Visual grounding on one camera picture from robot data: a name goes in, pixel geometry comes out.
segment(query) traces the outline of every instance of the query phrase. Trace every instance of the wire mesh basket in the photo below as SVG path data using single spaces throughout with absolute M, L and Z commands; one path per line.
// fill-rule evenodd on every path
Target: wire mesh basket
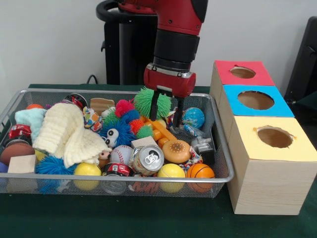
M 8 139 L 8 131 L 15 124 L 14 114 L 30 104 L 53 105 L 70 93 L 79 93 L 87 102 L 91 98 L 131 100 L 137 92 L 93 91 L 62 89 L 26 89 L 15 94 L 0 115 L 0 152 Z M 172 99 L 172 108 L 177 101 Z M 112 176 L 75 176 L 0 173 L 0 193 L 71 194 L 71 195 L 126 195 L 126 196 L 217 196 L 224 183 L 233 178 L 234 172 L 218 110 L 214 99 L 207 94 L 192 94 L 184 102 L 184 109 L 200 108 L 205 114 L 201 130 L 212 138 L 215 178 L 139 178 Z M 188 143 L 193 139 L 187 133 L 177 133 L 178 139 Z

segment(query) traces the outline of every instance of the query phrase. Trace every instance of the baseball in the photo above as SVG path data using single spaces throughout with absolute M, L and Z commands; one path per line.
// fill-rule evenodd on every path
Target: baseball
M 110 154 L 110 162 L 128 165 L 131 153 L 131 147 L 120 145 L 112 150 Z

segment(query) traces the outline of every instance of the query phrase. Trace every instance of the white wall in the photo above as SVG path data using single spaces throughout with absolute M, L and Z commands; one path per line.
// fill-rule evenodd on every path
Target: white wall
M 0 102 L 30 83 L 105 82 L 100 0 L 0 1 Z M 192 70 L 210 85 L 214 60 L 261 60 L 282 93 L 316 0 L 210 0 Z

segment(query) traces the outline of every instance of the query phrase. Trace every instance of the circular hole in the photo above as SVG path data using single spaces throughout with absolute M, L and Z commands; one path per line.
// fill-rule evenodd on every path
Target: circular hole
M 292 136 L 277 127 L 266 126 L 258 129 L 258 136 L 265 144 L 277 148 L 286 148 L 293 142 Z
M 274 100 L 268 94 L 257 91 L 245 91 L 238 95 L 238 100 L 244 106 L 256 110 L 267 110 L 274 106 Z
M 233 67 L 230 72 L 238 78 L 253 78 L 256 76 L 256 73 L 252 69 L 239 66 Z

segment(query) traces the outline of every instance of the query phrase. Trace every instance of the black cable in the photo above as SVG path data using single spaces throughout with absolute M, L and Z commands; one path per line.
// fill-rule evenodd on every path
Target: black cable
M 97 80 L 96 76 L 94 76 L 93 74 L 88 77 L 88 79 L 87 79 L 87 84 L 90 83 L 91 78 L 94 78 L 95 83 L 98 84 L 98 80 Z

